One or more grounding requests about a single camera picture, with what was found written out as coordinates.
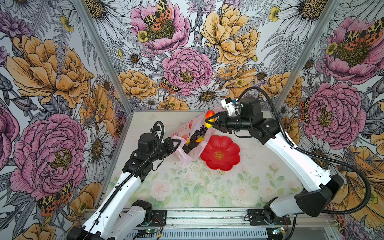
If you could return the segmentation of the red toy apple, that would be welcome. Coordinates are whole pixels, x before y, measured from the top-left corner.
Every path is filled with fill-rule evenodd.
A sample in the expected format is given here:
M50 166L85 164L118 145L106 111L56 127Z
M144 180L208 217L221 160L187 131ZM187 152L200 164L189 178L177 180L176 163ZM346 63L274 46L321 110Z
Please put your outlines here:
M216 118L214 118L215 112L213 110L210 110L205 115L205 127L207 129L210 129L213 127L211 123L215 123Z

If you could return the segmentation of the pink plastic bag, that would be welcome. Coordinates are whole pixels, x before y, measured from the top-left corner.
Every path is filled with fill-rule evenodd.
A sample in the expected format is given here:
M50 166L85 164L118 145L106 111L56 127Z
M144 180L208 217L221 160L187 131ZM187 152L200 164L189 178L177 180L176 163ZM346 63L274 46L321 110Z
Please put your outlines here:
M173 155L175 155L184 166L200 157L210 138L215 135L217 131L214 128L208 128L205 123L208 112L209 111L205 111L190 120L171 135L173 140L181 141L181 144Z

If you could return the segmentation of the dark purple toy grapes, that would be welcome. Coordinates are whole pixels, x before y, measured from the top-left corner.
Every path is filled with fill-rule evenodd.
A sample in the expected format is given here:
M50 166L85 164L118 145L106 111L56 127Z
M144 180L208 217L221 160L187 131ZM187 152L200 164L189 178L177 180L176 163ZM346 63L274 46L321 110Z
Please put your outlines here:
M190 138L190 143L195 143L196 139L199 137L199 136L202 136L202 135L205 135L206 132L207 132L207 128L205 126L202 126L200 129L196 130L191 138Z

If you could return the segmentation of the green yellow toy mango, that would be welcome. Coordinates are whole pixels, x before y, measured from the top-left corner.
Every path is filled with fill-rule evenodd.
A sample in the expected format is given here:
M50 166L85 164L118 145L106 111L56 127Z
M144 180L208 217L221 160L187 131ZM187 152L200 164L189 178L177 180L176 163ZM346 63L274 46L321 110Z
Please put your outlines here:
M202 136L199 136L197 139L196 139L196 143L201 143L203 140L204 140L204 137L205 135L202 135Z

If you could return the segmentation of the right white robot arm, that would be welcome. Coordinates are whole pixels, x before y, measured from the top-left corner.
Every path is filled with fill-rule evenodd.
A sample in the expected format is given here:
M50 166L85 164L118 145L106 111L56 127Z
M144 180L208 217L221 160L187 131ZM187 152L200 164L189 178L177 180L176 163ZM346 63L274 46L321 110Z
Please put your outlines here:
M277 120L264 118L259 100L227 98L222 101L222 107L222 112L206 114L207 125L222 133L249 132L250 137L280 157L304 187L293 197L273 198L267 202L264 220L272 224L277 218L290 214L317 217L340 190L343 178L331 175L329 170L322 169L308 155L299 152L297 145L279 128Z

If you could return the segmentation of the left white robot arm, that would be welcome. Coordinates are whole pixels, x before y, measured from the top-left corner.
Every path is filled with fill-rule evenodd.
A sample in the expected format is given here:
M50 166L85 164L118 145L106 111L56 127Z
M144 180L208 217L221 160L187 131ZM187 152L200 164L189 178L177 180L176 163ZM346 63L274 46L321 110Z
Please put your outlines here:
M157 134L144 133L138 148L123 167L112 190L95 213L81 226L67 234L68 240L123 240L132 230L152 219L152 204L137 200L131 209L120 214L133 193L153 169L153 163L173 154L182 142L172 138L161 139Z

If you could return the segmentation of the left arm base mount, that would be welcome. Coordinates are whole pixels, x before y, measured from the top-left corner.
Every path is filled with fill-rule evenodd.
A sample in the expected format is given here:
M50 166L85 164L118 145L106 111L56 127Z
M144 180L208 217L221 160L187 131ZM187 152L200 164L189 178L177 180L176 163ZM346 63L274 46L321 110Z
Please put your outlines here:
M143 222L137 227L165 227L167 224L167 210L153 210L152 217L148 222Z

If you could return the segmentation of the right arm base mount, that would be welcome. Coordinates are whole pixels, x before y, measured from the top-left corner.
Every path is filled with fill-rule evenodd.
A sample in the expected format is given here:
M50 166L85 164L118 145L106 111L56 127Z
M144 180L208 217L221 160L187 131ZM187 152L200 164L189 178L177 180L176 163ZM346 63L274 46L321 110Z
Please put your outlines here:
M249 222L251 226L289 226L291 220L288 215L277 217L275 214L264 209L248 209L244 216L244 221Z

